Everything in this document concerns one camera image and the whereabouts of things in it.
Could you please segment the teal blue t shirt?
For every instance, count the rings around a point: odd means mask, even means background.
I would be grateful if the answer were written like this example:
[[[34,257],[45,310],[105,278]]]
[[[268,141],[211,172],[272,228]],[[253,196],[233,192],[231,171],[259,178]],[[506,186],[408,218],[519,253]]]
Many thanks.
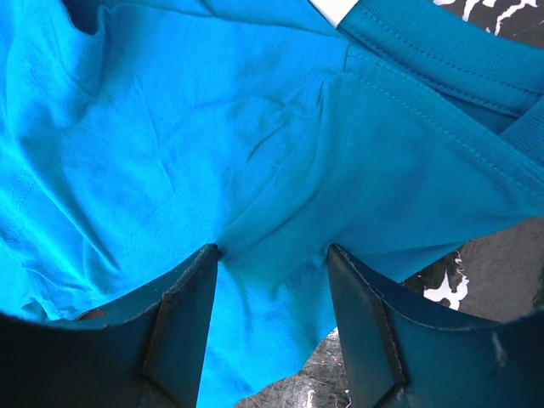
[[[4,1],[1,309],[222,259],[200,407],[298,371],[338,243],[403,280],[543,214],[543,51],[434,1]]]

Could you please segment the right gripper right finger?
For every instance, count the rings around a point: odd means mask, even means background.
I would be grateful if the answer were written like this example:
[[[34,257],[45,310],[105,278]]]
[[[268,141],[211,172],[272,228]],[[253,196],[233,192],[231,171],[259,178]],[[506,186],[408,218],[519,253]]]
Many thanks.
[[[327,267],[353,406],[542,406],[541,309],[505,323],[457,312],[338,245]]]

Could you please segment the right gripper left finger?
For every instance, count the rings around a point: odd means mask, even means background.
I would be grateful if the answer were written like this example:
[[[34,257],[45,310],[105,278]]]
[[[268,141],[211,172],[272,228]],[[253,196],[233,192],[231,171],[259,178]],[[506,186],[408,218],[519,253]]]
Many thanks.
[[[1,317],[4,407],[193,407],[218,275],[207,244],[75,320]]]

